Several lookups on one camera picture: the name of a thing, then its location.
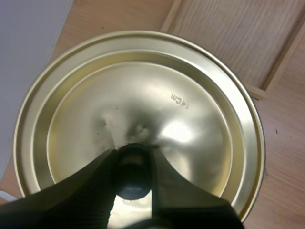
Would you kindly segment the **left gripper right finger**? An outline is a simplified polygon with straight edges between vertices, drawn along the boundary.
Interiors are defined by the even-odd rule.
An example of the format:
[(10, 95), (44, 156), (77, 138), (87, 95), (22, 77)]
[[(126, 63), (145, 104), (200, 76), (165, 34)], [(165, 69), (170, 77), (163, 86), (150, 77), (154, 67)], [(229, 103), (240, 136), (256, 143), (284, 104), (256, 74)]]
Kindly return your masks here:
[(149, 149), (152, 218), (149, 229), (242, 229), (231, 204), (180, 175), (156, 147)]

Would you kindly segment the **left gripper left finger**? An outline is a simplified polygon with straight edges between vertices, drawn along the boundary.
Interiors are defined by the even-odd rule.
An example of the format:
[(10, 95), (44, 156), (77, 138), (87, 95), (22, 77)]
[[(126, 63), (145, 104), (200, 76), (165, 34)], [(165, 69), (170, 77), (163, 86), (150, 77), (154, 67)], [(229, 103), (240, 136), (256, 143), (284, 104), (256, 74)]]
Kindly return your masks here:
[(107, 150), (63, 181), (1, 206), (0, 227), (105, 228), (116, 197), (111, 179), (117, 158), (117, 150)]

